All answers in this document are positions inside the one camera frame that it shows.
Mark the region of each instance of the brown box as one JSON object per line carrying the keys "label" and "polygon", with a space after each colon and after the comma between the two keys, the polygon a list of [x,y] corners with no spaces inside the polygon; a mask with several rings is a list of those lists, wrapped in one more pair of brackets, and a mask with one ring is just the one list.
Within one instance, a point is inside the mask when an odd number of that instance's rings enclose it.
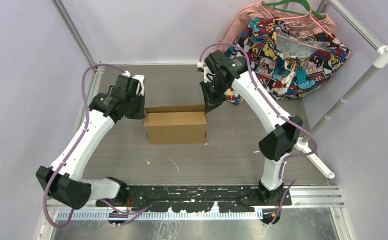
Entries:
{"label": "brown box", "polygon": [[144,129],[151,144],[204,144],[207,133],[205,106],[146,107]]}

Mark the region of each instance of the comic print fabric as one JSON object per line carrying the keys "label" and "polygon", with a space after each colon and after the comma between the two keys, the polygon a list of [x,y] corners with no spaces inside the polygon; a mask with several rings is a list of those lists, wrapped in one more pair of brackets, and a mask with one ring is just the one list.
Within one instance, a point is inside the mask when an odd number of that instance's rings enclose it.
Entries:
{"label": "comic print fabric", "polygon": [[[334,35],[331,37],[323,32],[297,37],[290,34],[282,20],[275,18],[253,19],[234,45],[247,52],[251,69],[263,87],[277,100],[302,98],[318,89],[335,74],[350,54],[350,50]],[[230,58],[242,56],[234,47],[224,54]],[[242,101],[241,96],[232,89],[225,94],[229,102],[239,104]]]}

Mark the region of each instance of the pink fabric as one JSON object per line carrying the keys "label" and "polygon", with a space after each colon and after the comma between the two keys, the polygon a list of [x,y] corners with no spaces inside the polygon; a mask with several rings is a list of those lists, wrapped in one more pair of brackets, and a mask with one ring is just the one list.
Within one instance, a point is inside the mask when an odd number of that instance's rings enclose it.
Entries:
{"label": "pink fabric", "polygon": [[[232,44],[253,19],[289,18],[298,16],[295,14],[276,11],[272,6],[263,6],[262,3],[266,2],[258,1],[243,7],[232,20],[231,24],[220,38],[219,42]],[[325,16],[324,19],[319,19],[316,16],[314,16],[314,19],[330,33],[335,34],[337,31],[337,26],[334,21],[330,19],[328,14],[321,14]],[[290,19],[287,21],[290,22],[287,24],[290,33],[299,37],[319,34],[324,31],[308,17],[292,20]],[[222,52],[225,52],[227,49],[228,46],[225,45],[220,45],[216,48],[216,50],[221,50]]]}

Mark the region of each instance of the gray wooden tabletop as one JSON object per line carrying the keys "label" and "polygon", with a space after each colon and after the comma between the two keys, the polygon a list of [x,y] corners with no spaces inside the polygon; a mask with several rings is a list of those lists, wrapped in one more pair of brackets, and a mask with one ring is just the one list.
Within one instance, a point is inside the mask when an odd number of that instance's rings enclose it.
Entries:
{"label": "gray wooden tabletop", "polygon": [[[202,104],[194,65],[126,65],[132,75],[145,75],[145,106]],[[119,71],[107,68],[100,92],[114,85]],[[301,99],[278,101],[309,128]],[[106,134],[88,162],[84,179],[115,177],[131,185],[240,185],[257,184],[264,157],[258,142],[266,135],[246,102],[225,102],[207,114],[207,144],[151,145],[142,120],[122,119]],[[285,178],[297,184],[325,185],[325,178],[306,157],[292,158]]]}

